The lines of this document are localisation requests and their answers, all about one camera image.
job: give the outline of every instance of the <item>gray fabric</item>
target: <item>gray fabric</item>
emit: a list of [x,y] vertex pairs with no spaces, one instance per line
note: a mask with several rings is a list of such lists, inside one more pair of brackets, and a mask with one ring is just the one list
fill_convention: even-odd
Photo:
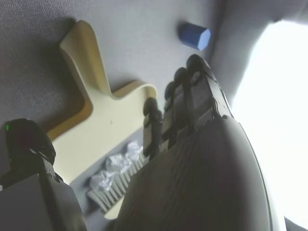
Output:
[[3,0],[0,3],[0,125],[25,117],[46,130],[64,121],[83,99],[58,44],[84,19],[92,24],[112,89],[133,79],[164,89],[195,50],[180,43],[187,20],[209,27],[214,47],[224,0]]
[[211,67],[232,104],[254,44],[266,26],[279,20],[308,24],[307,0],[229,0]]

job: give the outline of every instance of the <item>blue hexagonal prism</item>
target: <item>blue hexagonal prism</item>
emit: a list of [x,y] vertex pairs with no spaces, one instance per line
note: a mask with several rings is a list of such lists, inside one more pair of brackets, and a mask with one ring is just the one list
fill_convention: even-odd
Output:
[[179,35],[182,43],[199,51],[207,47],[211,38],[209,29],[190,23],[186,23],[180,28]]

